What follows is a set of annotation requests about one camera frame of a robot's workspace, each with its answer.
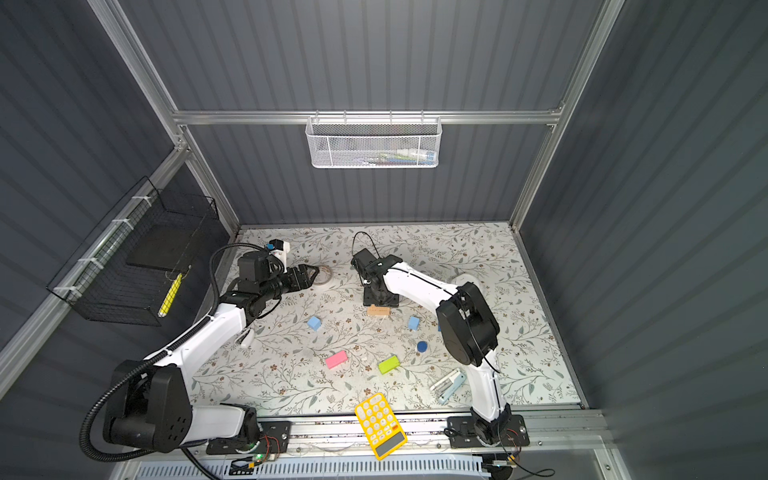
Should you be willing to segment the light blue cube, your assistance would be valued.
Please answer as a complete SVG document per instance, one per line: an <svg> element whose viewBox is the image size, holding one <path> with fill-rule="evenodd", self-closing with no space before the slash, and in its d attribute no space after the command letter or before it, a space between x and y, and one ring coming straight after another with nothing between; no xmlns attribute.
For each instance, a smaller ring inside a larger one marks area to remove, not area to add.
<svg viewBox="0 0 768 480"><path fill-rule="evenodd" d="M317 331L322 326L321 320L319 318L315 317L315 316L312 316L308 320L307 324L314 331Z"/></svg>

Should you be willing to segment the white round device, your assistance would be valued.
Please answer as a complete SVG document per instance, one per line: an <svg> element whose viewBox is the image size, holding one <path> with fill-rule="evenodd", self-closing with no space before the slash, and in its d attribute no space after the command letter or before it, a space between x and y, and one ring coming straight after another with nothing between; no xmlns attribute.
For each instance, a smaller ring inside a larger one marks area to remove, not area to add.
<svg viewBox="0 0 768 480"><path fill-rule="evenodd" d="M466 283L473 283L477 285L479 283L479 280L471 274L463 273L456 276L454 279L451 280L451 282L457 286L462 286Z"/></svg>

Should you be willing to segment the white light-blue stapler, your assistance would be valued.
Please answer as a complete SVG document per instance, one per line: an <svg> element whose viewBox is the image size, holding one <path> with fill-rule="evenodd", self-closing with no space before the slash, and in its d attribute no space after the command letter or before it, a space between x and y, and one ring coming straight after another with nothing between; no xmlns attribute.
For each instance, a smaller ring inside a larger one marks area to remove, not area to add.
<svg viewBox="0 0 768 480"><path fill-rule="evenodd" d="M465 372L461 368L456 368L433 384L430 391L439 405L446 405L465 381Z"/></svg>

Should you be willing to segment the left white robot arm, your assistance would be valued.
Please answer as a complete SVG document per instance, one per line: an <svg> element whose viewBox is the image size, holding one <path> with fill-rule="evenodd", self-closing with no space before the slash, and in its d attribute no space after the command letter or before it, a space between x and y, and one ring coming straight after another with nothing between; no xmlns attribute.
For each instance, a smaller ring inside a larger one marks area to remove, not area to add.
<svg viewBox="0 0 768 480"><path fill-rule="evenodd" d="M287 266L287 247L277 240L245 249L237 277L207 314L165 347L114 370L110 388L81 427L84 452L100 461L123 461L210 440L259 443L262 433L254 408L192 405L194 377L225 343L269 315L286 294L312 287L320 269Z"/></svg>

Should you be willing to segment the pink block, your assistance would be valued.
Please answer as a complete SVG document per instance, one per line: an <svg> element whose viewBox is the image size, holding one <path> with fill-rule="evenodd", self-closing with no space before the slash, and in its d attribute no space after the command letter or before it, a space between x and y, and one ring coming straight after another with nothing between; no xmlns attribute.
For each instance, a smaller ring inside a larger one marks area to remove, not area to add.
<svg viewBox="0 0 768 480"><path fill-rule="evenodd" d="M336 368L348 361L348 355L346 351L339 351L325 359L325 364L328 369Z"/></svg>

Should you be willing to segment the wooden block with holes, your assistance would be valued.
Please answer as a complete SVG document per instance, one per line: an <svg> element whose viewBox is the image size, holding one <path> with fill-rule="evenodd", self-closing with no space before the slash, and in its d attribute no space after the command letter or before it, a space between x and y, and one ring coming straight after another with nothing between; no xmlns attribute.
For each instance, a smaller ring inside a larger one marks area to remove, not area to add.
<svg viewBox="0 0 768 480"><path fill-rule="evenodd" d="M370 317L388 317L391 315L391 308L371 305L367 308L366 313Z"/></svg>

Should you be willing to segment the green block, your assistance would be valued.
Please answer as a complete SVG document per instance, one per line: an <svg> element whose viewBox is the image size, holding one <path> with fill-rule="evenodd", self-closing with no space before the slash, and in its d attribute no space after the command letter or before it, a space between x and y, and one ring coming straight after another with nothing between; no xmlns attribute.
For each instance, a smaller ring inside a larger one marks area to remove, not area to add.
<svg viewBox="0 0 768 480"><path fill-rule="evenodd" d="M377 367L382 375L386 375L388 372L398 368L400 366L400 360L396 355L392 355L385 360L378 363Z"/></svg>

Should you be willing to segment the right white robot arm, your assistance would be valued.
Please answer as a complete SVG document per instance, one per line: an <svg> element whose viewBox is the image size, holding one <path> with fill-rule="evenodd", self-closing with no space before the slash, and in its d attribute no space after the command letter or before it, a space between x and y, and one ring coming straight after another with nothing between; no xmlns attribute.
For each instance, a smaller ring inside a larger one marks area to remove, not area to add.
<svg viewBox="0 0 768 480"><path fill-rule="evenodd" d="M511 407L500 382L500 326L479 287L442 282L395 255L376 257L367 249L355 253L351 265L363 285L366 306L397 306L405 297L435 313L446 350L465 366L476 436L485 445L499 444Z"/></svg>

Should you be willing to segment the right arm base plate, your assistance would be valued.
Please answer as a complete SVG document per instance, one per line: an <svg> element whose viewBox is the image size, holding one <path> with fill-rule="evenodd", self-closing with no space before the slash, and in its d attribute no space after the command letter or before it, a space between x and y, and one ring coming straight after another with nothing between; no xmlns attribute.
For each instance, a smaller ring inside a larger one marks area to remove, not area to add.
<svg viewBox="0 0 768 480"><path fill-rule="evenodd" d="M527 447L530 438L521 415L510 415L494 422L486 422L475 416L451 416L443 434L452 448Z"/></svg>

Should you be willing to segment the yellow calculator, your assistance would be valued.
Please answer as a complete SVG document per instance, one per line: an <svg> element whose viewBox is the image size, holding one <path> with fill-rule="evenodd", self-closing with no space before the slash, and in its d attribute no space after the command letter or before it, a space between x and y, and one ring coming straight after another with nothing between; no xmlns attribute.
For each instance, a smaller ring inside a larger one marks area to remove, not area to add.
<svg viewBox="0 0 768 480"><path fill-rule="evenodd" d="M386 397L381 393L359 403L355 416L377 460L381 461L408 442Z"/></svg>

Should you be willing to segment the yellow marker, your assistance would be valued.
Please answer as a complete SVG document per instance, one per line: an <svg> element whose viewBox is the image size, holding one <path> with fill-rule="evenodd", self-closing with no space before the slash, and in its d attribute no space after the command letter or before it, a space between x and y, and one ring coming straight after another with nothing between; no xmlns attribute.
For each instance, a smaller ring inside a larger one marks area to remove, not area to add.
<svg viewBox="0 0 768 480"><path fill-rule="evenodd" d="M173 303L175 301L175 298L176 298L176 296L178 294L178 291L180 289L180 286L181 286L181 283L183 281L183 278L184 278L184 274L183 273L179 273L175 277L175 279L172 281L172 283L171 283L171 285L170 285L170 287L169 287L169 289L168 289L168 291L167 291L167 293L166 293L166 295L165 295L165 297L164 297L164 299L163 299L163 301L162 301L162 303L161 303L161 305L160 305L160 307L158 309L157 315L158 315L159 318L164 318L164 317L166 317L168 315L168 313L169 313L169 311L170 311L170 309L171 309L171 307L172 307L172 305L173 305Z"/></svg>

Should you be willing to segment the tape roll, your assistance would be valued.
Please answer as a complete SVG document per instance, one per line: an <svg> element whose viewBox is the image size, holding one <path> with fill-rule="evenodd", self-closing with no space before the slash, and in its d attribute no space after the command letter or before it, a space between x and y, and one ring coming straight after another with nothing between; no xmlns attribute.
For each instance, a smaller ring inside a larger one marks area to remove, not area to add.
<svg viewBox="0 0 768 480"><path fill-rule="evenodd" d="M313 286L317 288L328 287L332 279L333 279L332 269L327 265L321 265L319 266L319 271L314 280Z"/></svg>

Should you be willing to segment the pens in white basket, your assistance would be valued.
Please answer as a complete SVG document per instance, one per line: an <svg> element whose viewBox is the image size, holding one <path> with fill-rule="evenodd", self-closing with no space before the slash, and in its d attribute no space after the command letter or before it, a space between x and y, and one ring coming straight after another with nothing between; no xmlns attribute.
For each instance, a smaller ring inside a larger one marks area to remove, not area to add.
<svg viewBox="0 0 768 480"><path fill-rule="evenodd" d="M438 153L424 149L367 152L353 161L365 165L429 167L438 163Z"/></svg>

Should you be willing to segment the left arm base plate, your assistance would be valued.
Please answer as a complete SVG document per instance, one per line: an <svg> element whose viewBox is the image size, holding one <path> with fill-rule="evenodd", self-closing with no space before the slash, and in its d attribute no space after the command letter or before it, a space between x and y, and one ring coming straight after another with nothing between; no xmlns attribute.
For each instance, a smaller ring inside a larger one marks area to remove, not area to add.
<svg viewBox="0 0 768 480"><path fill-rule="evenodd" d="M287 452L292 423L289 421L261 422L255 440L239 438L213 439L206 446L208 455L278 455Z"/></svg>

